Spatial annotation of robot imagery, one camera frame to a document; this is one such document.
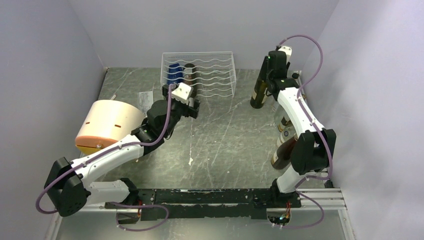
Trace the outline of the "dark green bottle black cap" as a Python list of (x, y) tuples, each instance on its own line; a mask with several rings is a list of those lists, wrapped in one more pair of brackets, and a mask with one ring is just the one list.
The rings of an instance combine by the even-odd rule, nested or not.
[(262, 82), (261, 84), (259, 84), (258, 78), (257, 78), (252, 95), (251, 95), (251, 99), (250, 99), (251, 107), (253, 107), (254, 109), (260, 109), (263, 107), (265, 100), (267, 98), (266, 91), (267, 91), (267, 83)]

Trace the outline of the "blue bottle bottom row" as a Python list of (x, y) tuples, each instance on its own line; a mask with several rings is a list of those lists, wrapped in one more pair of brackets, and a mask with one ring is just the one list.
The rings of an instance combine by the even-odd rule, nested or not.
[(179, 84), (184, 80), (183, 67), (179, 63), (170, 64), (166, 75), (166, 83), (168, 85)]

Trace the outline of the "dark bottle silver cap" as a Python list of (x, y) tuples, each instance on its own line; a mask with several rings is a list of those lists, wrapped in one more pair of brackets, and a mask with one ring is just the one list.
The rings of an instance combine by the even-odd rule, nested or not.
[(183, 67), (183, 82), (186, 85), (189, 85), (192, 87), (192, 92), (189, 97), (189, 106), (194, 107), (195, 105), (195, 98), (197, 95), (197, 70), (196, 66), (192, 63), (187, 63)]

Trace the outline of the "red wine bottle gold cap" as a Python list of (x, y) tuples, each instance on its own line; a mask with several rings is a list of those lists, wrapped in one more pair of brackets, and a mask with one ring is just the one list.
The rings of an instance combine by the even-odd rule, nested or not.
[(285, 140), (275, 151), (270, 162), (274, 169), (282, 170), (291, 163), (291, 154), (297, 143), (298, 136), (295, 134), (291, 138)]

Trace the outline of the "clear bottle black orange label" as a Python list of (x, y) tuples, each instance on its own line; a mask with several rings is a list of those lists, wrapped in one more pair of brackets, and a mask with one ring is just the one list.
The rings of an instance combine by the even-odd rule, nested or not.
[(285, 130), (285, 128), (289, 127), (292, 124), (289, 116), (287, 114), (283, 115), (283, 117), (278, 121), (277, 129), (281, 133)]

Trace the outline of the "clear bottle blue seal label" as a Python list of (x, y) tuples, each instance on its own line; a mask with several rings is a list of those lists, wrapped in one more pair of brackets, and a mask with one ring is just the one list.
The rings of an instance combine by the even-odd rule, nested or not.
[(279, 147), (292, 137), (296, 136), (296, 130), (293, 126), (287, 126), (285, 127), (282, 132), (280, 133), (278, 139), (276, 140), (276, 146)]

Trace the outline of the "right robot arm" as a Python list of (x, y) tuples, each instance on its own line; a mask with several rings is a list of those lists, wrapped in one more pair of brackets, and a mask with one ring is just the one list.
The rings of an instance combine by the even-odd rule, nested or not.
[(278, 158), (273, 162), (276, 167), (287, 167), (270, 193), (270, 202), (282, 207), (289, 200), (289, 193), (307, 179), (322, 180), (318, 173), (327, 170), (329, 179), (333, 172), (333, 155), (336, 133), (326, 128), (314, 116), (306, 104), (301, 87), (293, 78), (287, 77), (287, 53), (272, 50), (264, 58), (266, 93), (271, 95), (285, 110), (296, 134), (285, 141), (278, 149)]

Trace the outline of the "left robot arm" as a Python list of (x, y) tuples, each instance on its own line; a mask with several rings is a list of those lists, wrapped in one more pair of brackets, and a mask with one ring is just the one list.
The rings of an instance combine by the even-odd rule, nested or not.
[(155, 101), (141, 125), (116, 143), (87, 156), (61, 157), (50, 169), (44, 189), (36, 199), (42, 214), (68, 217), (86, 205), (117, 202), (132, 208), (139, 202), (137, 187), (127, 178), (97, 182), (103, 174), (150, 154), (168, 140), (181, 117), (196, 119), (200, 102), (194, 87), (184, 82), (163, 85), (164, 100)]

